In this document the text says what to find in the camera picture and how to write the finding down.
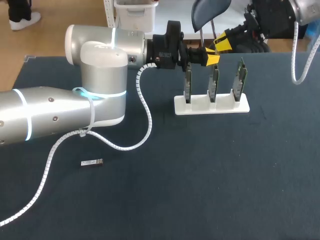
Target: wooden floor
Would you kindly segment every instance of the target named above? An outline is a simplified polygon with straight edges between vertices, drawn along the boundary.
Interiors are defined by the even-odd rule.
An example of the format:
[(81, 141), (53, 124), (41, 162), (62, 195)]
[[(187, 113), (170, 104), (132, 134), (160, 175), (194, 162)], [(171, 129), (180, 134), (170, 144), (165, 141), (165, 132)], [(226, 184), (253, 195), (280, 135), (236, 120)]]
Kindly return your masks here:
[[(65, 32), (69, 25), (107, 26), (103, 0), (32, 0), (32, 10), (40, 12), (37, 24), (13, 32), (8, 5), (0, 3), (0, 91), (12, 89), (25, 55), (64, 56)], [(274, 52), (290, 52), (291, 40), (270, 40)], [(307, 41), (299, 44), (306, 49)]]

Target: cable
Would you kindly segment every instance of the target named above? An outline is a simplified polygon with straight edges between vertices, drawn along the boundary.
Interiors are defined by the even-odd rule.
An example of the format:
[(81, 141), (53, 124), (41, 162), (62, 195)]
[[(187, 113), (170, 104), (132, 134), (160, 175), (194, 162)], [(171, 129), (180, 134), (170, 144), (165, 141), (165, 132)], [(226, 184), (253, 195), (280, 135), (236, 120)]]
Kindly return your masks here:
[(77, 90), (80, 90), (82, 91), (83, 93), (86, 94), (86, 97), (88, 98), (89, 100), (89, 103), (90, 103), (90, 124), (87, 128), (87, 130), (84, 132), (84, 133), (80, 133), (80, 137), (85, 137), (86, 134), (92, 129), (92, 127), (94, 126), (94, 123), (95, 123), (95, 118), (96, 118), (96, 110), (95, 110), (95, 105), (94, 105), (94, 101), (92, 100), (91, 98), (91, 95), (89, 94), (89, 92), (84, 89), (83, 87), (75, 87), (74, 89), (72, 89), (73, 92), (77, 91)]
[(292, 58), (291, 58), (291, 77), (292, 77), (292, 82), (295, 85), (301, 84), (305, 79), (308, 74), (309, 68), (311, 66), (311, 63), (315, 57), (315, 54), (318, 50), (318, 47), (320, 45), (320, 36), (316, 40), (308, 60), (306, 61), (302, 76), (299, 80), (296, 79), (296, 53), (297, 53), (297, 44), (298, 44), (298, 32), (299, 32), (299, 24), (298, 22), (294, 23), (294, 38), (293, 38), (293, 49), (292, 49)]
[[(136, 76), (136, 82), (135, 82), (136, 83), (136, 85), (135, 85), (136, 86), (136, 91), (138, 93), (138, 96), (139, 96), (139, 98), (141, 100), (141, 103), (144, 106), (146, 115), (148, 117), (148, 130), (147, 130), (146, 135), (144, 136), (144, 138), (139, 143), (137, 143), (136, 145), (130, 146), (130, 147), (121, 147), (121, 146), (117, 146), (117, 145), (113, 144), (112, 142), (110, 142), (109, 140), (107, 140), (106, 138), (104, 138), (103, 136), (101, 136), (100, 134), (98, 134), (98, 133), (96, 133), (94, 131), (88, 131), (87, 134), (92, 135), (92, 136), (100, 139), (105, 144), (107, 144), (110, 147), (112, 147), (112, 148), (114, 148), (116, 150), (119, 150), (119, 151), (130, 151), (130, 150), (136, 149), (136, 148), (140, 147), (142, 144), (144, 144), (145, 141), (150, 136), (150, 133), (151, 133), (151, 130), (152, 130), (152, 118), (151, 118), (151, 113), (150, 113), (149, 107), (148, 107), (148, 105), (147, 105), (147, 103), (146, 103), (146, 101), (144, 99), (144, 96), (142, 95), (141, 89), (140, 89), (140, 77), (141, 77), (141, 74), (143, 73), (144, 70), (146, 70), (148, 68), (156, 68), (156, 67), (157, 67), (156, 64), (148, 63), (148, 64), (146, 64), (146, 65), (144, 65), (143, 67), (140, 68), (140, 70), (139, 70), (139, 72), (138, 72), (138, 74)], [(18, 217), (20, 217), (28, 209), (30, 209), (31, 206), (37, 201), (37, 199), (39, 198), (39, 196), (40, 196), (40, 194), (41, 194), (41, 192), (42, 192), (42, 190), (43, 190), (43, 188), (45, 186), (52, 159), (53, 159), (54, 154), (55, 154), (57, 148), (59, 147), (59, 145), (64, 140), (70, 138), (71, 136), (81, 135), (81, 134), (84, 134), (84, 133), (86, 133), (86, 130), (72, 131), (72, 132), (69, 132), (69, 133), (63, 135), (62, 137), (59, 138), (58, 141), (56, 141), (56, 143), (53, 145), (53, 147), (50, 150), (49, 156), (48, 156), (47, 161), (46, 161), (46, 165), (45, 165), (44, 173), (43, 173), (43, 176), (42, 176), (42, 180), (40, 182), (40, 185), (39, 185), (38, 190), (36, 191), (34, 197), (31, 199), (31, 201), (23, 209), (21, 209), (15, 215), (13, 215), (13, 216), (1, 221), (0, 222), (0, 227), (12, 222), (13, 220), (17, 219)]]

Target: dark blue mat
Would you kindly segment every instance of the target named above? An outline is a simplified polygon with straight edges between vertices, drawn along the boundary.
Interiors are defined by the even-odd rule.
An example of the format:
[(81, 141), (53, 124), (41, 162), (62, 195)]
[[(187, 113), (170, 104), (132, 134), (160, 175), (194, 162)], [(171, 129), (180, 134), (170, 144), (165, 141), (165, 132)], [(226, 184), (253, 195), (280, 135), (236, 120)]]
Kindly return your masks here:
[[(242, 55), (248, 67), (248, 114), (175, 116), (181, 69), (149, 69), (141, 89), (153, 117), (149, 140), (120, 152), (74, 136), (56, 152), (38, 201), (0, 228), (1, 240), (291, 240), (320, 238), (320, 54), (306, 82), (291, 83), (289, 54)], [(219, 92), (232, 87), (241, 55), (225, 54)], [(301, 73), (306, 54), (299, 54)], [(128, 74), (125, 120), (97, 129), (131, 146), (147, 117)], [(209, 72), (193, 66), (193, 92)], [(63, 57), (37, 57), (15, 88), (72, 89), (80, 70)], [(0, 220), (34, 196), (55, 135), (0, 148)], [(103, 167), (80, 162), (104, 159)]]

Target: person's leg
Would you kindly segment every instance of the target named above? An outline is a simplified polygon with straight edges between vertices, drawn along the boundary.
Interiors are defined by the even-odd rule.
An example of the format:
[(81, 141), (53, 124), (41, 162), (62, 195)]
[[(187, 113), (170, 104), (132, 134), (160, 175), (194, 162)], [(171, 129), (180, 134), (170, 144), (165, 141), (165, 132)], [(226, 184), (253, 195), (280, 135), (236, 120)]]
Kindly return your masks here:
[(31, 20), (31, 8), (27, 0), (8, 0), (9, 19), (15, 23)]
[(24, 29), (38, 22), (41, 18), (40, 13), (31, 12), (27, 0), (8, 0), (9, 4), (9, 23), (12, 30)]

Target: white holder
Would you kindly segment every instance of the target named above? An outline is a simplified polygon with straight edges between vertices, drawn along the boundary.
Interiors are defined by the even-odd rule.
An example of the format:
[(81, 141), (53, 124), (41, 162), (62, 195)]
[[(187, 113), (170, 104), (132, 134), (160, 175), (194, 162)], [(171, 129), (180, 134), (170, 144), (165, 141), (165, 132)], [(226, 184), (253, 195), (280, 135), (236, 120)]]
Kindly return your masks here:
[(174, 97), (176, 115), (236, 114), (250, 111), (247, 96), (242, 93), (240, 101), (235, 101), (233, 90), (227, 94), (217, 94), (215, 103), (210, 102), (209, 91), (206, 95), (192, 95), (191, 103), (185, 96)]

